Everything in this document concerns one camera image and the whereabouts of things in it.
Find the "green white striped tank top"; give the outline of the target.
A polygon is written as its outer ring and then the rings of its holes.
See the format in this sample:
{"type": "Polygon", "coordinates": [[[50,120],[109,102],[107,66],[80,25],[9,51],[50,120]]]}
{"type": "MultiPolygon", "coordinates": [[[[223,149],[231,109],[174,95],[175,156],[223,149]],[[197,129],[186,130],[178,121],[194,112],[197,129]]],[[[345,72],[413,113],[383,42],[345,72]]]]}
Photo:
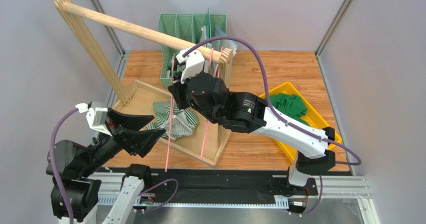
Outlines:
{"type": "MultiPolygon", "coordinates": [[[[168,139],[170,100],[167,102],[154,102],[152,107],[156,121],[149,123],[145,128],[148,130],[165,129],[165,134],[162,137],[168,139]]],[[[191,136],[199,123],[195,112],[188,109],[180,110],[175,103],[173,111],[171,140],[175,141],[183,136],[191,136]]]]}

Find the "pink wire hanger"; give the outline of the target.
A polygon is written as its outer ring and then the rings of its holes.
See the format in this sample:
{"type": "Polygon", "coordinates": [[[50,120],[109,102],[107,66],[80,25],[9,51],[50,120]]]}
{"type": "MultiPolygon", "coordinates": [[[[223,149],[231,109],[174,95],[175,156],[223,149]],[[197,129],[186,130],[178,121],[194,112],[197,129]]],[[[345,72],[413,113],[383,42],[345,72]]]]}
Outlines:
{"type": "MultiPolygon", "coordinates": [[[[212,63],[213,63],[213,56],[212,55],[213,55],[214,50],[215,49],[213,47],[210,50],[210,56],[209,56],[209,59],[208,59],[208,63],[209,63],[211,75],[213,77],[217,77],[218,71],[219,71],[219,65],[217,64],[214,69],[213,69],[213,65],[212,65],[212,63]]],[[[200,157],[199,157],[199,159],[201,161],[203,160],[203,157],[204,157],[204,152],[205,152],[205,147],[206,147],[206,142],[207,142],[207,137],[208,137],[211,119],[212,119],[211,117],[206,118],[206,123],[205,123],[205,127],[204,127],[204,136],[203,136],[201,152],[200,152],[200,157]]]]}

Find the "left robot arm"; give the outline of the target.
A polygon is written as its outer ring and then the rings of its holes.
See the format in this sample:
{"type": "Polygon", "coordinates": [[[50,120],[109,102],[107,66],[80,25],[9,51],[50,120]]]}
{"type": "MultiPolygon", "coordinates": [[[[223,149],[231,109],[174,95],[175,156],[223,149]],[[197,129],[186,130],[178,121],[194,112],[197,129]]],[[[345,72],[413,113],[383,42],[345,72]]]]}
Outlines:
{"type": "Polygon", "coordinates": [[[81,103],[58,121],[50,138],[46,174],[52,176],[50,200],[59,223],[94,221],[102,182],[90,179],[90,175],[120,151],[145,157],[166,132],[163,128],[145,130],[153,119],[153,115],[123,114],[81,103]],[[74,113],[85,113],[89,127],[100,132],[88,146],[56,140],[61,125],[74,113]]]}

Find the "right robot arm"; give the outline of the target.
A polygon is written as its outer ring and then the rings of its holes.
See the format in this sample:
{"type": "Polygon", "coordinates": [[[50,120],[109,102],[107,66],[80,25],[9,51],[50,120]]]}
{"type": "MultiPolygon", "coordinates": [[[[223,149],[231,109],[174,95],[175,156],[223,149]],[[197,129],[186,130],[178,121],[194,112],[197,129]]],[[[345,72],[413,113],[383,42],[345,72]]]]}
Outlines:
{"type": "Polygon", "coordinates": [[[179,109],[192,108],[232,132],[270,137],[295,148],[297,157],[288,169],[290,185],[303,187],[310,176],[324,175],[336,165],[327,130],[290,118],[252,93],[231,92],[222,79],[208,73],[184,81],[179,77],[167,88],[179,109]]]}

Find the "wooden clothes rack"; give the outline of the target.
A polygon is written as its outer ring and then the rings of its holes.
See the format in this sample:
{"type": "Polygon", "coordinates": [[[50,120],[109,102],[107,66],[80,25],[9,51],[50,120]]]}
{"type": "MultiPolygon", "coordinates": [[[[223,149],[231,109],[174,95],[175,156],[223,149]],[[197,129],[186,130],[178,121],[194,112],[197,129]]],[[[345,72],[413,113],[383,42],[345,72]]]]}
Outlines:
{"type": "MultiPolygon", "coordinates": [[[[151,112],[153,102],[170,99],[171,94],[168,91],[138,79],[133,80],[129,88],[125,88],[90,32],[85,19],[177,50],[191,47],[194,45],[193,43],[73,4],[71,0],[54,0],[54,5],[118,95],[118,101],[114,105],[115,110],[132,114],[140,114],[144,111],[151,112]]],[[[200,118],[200,124],[195,128],[194,134],[173,141],[171,149],[179,152],[179,157],[185,155],[187,159],[193,158],[209,167],[215,168],[228,143],[231,132],[217,124],[212,124],[206,133],[205,119],[201,115],[198,115],[198,117],[200,118]]]]}

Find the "white folders in organizer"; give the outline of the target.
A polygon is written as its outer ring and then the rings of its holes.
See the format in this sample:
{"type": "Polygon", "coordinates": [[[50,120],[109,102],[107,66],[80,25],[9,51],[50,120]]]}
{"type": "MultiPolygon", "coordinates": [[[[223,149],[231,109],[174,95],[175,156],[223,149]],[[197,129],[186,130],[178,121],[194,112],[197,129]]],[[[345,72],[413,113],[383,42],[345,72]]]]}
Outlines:
{"type": "MultiPolygon", "coordinates": [[[[210,13],[208,9],[206,14],[194,14],[193,17],[194,39],[196,43],[207,38],[227,35],[228,20],[226,14],[210,13]]],[[[216,40],[210,42],[207,46],[213,47],[218,51],[222,48],[232,49],[232,55],[235,56],[239,44],[232,40],[216,40]]]]}

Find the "mint green file organizer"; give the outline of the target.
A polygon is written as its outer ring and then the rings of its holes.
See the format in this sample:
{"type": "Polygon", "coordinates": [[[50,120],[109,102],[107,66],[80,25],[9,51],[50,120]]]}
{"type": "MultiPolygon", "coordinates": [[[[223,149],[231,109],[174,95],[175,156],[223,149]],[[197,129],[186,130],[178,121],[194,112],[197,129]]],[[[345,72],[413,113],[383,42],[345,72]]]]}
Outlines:
{"type": "MultiPolygon", "coordinates": [[[[180,38],[192,43],[195,42],[193,18],[190,13],[166,13],[161,14],[158,21],[158,31],[173,37],[180,38]]],[[[160,82],[163,88],[167,88],[171,83],[171,59],[178,54],[178,50],[161,46],[162,68],[160,72],[160,82]]]]}

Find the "yellow plastic tray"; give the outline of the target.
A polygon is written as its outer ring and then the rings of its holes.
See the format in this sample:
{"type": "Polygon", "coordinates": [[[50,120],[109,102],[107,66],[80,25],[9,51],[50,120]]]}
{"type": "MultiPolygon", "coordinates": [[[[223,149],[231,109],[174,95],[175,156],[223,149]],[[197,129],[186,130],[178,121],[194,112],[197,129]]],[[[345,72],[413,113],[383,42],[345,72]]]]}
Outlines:
{"type": "MultiPolygon", "coordinates": [[[[276,83],[275,87],[269,88],[270,94],[295,94],[302,98],[308,108],[302,119],[310,126],[324,128],[331,126],[336,128],[334,115],[332,114],[330,102],[323,82],[294,82],[286,81],[282,84],[276,83]]],[[[259,155],[264,155],[276,159],[276,163],[290,165],[296,157],[296,150],[281,142],[274,141],[268,137],[253,137],[256,141],[259,155]]]]}

